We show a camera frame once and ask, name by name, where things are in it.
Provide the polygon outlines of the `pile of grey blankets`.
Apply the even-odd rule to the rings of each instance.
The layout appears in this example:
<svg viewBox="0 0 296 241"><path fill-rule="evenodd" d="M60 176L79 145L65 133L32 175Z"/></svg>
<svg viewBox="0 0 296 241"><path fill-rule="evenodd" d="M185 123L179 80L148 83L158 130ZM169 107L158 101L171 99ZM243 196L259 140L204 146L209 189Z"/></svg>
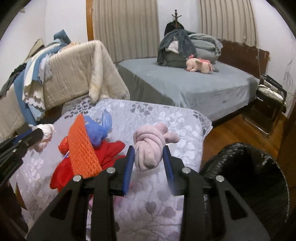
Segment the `pile of grey blankets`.
<svg viewBox="0 0 296 241"><path fill-rule="evenodd" d="M214 64L221 56L223 45L215 37L188 30L167 33L158 47L157 63L161 66L186 68L189 57Z"/></svg>

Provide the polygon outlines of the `pink plush pig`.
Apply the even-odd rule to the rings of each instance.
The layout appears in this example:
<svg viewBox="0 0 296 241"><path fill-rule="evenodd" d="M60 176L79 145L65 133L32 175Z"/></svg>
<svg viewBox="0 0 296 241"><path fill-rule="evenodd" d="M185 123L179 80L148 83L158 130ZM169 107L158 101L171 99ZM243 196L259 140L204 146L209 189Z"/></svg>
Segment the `pink plush pig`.
<svg viewBox="0 0 296 241"><path fill-rule="evenodd" d="M214 72L213 65L209 60L195 58L190 55L186 61L186 70L188 72L200 72L202 74L211 74Z"/></svg>

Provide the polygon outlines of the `right beige curtain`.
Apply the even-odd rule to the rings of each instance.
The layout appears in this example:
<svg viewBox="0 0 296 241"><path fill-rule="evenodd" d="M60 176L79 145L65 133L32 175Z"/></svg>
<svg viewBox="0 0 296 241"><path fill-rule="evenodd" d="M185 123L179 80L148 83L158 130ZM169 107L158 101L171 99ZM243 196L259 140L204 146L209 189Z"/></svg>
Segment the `right beige curtain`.
<svg viewBox="0 0 296 241"><path fill-rule="evenodd" d="M199 4L199 31L219 40L257 46L256 22L251 1L205 0Z"/></svg>

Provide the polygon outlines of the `white grey sock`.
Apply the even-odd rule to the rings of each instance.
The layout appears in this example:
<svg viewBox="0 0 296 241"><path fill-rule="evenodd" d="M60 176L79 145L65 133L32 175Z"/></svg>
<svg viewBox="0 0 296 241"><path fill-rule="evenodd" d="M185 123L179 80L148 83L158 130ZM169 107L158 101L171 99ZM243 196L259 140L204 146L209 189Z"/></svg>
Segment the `white grey sock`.
<svg viewBox="0 0 296 241"><path fill-rule="evenodd" d="M42 139L30 147L30 150L35 150L36 152L40 153L43 151L43 149L46 148L48 143L51 141L53 137L53 133L55 132L54 125L48 123L48 124L39 124L37 126L29 125L29 127L33 131L39 128L43 132Z"/></svg>

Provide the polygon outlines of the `wooden coat rack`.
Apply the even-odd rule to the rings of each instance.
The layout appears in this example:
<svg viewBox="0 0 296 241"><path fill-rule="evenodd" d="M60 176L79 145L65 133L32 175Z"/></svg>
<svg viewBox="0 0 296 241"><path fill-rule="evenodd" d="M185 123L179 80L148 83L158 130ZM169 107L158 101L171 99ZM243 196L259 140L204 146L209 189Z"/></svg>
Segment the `wooden coat rack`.
<svg viewBox="0 0 296 241"><path fill-rule="evenodd" d="M167 23L164 35L166 35L167 33L173 30L184 29L184 26L178 21L181 15L178 15L178 12L176 9L175 9L175 13L172 16L174 19L171 22Z"/></svg>

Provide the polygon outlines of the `black folding chair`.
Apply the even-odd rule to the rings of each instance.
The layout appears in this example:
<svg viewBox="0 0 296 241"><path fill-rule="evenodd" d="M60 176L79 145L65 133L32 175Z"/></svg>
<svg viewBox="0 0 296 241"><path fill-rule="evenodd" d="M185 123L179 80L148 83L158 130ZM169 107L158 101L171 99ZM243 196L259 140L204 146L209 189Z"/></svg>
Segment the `black folding chair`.
<svg viewBox="0 0 296 241"><path fill-rule="evenodd" d="M243 113L243 120L269 136L273 133L282 113L287 111L287 91L269 75L262 74L256 89L255 100Z"/></svg>

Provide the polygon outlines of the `blue white scalloped cloth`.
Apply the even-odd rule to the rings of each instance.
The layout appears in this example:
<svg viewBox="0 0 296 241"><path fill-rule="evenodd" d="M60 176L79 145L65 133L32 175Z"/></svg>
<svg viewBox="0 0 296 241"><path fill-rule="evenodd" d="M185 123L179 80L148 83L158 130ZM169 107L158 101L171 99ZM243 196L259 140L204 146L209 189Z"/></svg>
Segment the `blue white scalloped cloth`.
<svg viewBox="0 0 296 241"><path fill-rule="evenodd" d="M16 99L29 125L37 125L37 122L45 116L43 84L52 77L50 57L70 43L64 30L57 32L53 37L53 42L29 57L25 69L15 79Z"/></svg>

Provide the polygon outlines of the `grey floral bedspread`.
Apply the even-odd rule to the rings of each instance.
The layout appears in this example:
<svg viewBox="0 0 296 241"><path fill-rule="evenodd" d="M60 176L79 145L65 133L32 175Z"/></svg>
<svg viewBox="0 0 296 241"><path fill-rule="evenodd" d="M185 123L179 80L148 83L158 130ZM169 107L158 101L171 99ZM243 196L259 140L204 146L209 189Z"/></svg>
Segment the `grey floral bedspread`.
<svg viewBox="0 0 296 241"><path fill-rule="evenodd" d="M54 123L55 132L42 152L30 150L16 172L16 182L25 206L37 220L57 196L50 188L54 170L63 155L58 145L79 114L100 121L104 111L112 117L108 141L134 146L135 164L128 193L114 199L115 230L118 240L178 240L183 214L182 196L169 192L162 150L198 171L204 138L212 130L211 121L196 110L174 106L104 99L97 104L88 98L67 106Z"/></svg>

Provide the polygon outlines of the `orange foam net sleeve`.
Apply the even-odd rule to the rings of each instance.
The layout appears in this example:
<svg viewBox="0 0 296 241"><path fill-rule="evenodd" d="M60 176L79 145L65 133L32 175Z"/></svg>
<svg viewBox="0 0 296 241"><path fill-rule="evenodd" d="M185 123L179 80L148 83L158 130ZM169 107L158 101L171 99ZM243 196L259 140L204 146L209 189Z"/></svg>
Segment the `orange foam net sleeve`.
<svg viewBox="0 0 296 241"><path fill-rule="evenodd" d="M90 178L102 171L100 162L88 138L84 116L79 114L67 135L69 157L74 175Z"/></svg>

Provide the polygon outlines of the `red cloth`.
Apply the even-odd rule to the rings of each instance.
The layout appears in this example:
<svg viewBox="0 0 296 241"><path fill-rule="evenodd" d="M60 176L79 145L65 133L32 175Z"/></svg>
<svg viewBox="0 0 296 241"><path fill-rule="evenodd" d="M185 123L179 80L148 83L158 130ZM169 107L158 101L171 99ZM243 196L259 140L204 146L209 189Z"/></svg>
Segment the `red cloth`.
<svg viewBox="0 0 296 241"><path fill-rule="evenodd" d="M53 172L50 188L59 192L75 176L90 178L112 167L116 160L123 158L119 153L125 148L121 141L103 141L99 147L93 147L90 140L75 141L65 137L59 145L59 151L67 154Z"/></svg>

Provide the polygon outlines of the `grey bed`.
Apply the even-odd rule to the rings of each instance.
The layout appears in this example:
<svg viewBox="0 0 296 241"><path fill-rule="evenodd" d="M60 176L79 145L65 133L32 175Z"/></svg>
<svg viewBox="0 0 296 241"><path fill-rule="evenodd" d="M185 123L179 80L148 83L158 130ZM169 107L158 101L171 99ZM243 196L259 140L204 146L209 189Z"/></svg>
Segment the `grey bed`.
<svg viewBox="0 0 296 241"><path fill-rule="evenodd" d="M131 100L190 108L217 121L252 102L259 80L224 63L215 66L218 72L202 74L144 58L122 61L118 72Z"/></svg>

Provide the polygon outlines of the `blue plastic bag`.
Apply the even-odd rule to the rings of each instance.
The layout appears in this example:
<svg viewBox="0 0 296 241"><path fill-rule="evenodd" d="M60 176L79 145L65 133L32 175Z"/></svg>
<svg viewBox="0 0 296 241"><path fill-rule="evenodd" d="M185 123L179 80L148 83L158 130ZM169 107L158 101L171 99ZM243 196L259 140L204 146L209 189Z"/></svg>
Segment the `blue plastic bag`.
<svg viewBox="0 0 296 241"><path fill-rule="evenodd" d="M112 117L111 114L104 110L101 123L96 122L90 116L84 116L85 128L88 138L94 148L98 148L101 142L105 140L108 133L112 129Z"/></svg>

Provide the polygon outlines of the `beige curtain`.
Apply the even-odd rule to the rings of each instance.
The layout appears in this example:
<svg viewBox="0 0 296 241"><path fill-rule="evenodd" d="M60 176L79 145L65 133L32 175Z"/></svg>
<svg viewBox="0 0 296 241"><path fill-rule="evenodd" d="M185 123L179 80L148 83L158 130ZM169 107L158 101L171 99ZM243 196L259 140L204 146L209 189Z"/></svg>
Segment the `beige curtain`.
<svg viewBox="0 0 296 241"><path fill-rule="evenodd" d="M156 57L159 46L157 1L93 1L94 39L113 62Z"/></svg>
<svg viewBox="0 0 296 241"><path fill-rule="evenodd" d="M256 22L251 1L205 0L199 4L199 31L219 40L257 46Z"/></svg>

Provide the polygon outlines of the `pink knotted sock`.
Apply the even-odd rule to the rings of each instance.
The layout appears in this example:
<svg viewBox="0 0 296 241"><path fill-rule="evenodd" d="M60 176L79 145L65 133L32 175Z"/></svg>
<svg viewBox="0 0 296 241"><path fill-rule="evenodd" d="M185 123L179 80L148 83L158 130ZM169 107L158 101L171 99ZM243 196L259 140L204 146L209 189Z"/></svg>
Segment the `pink knotted sock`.
<svg viewBox="0 0 296 241"><path fill-rule="evenodd" d="M164 146L179 141L180 137L169 132L164 123L139 127L133 134L136 168L140 171L157 168L163 158Z"/></svg>

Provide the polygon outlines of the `left beige curtain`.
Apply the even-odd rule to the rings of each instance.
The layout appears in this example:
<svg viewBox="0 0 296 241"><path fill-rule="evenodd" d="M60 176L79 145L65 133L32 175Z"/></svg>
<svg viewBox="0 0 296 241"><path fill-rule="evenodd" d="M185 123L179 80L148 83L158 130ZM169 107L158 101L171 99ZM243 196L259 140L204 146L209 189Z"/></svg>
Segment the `left beige curtain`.
<svg viewBox="0 0 296 241"><path fill-rule="evenodd" d="M159 46L157 1L93 1L94 39L113 62L156 57Z"/></svg>

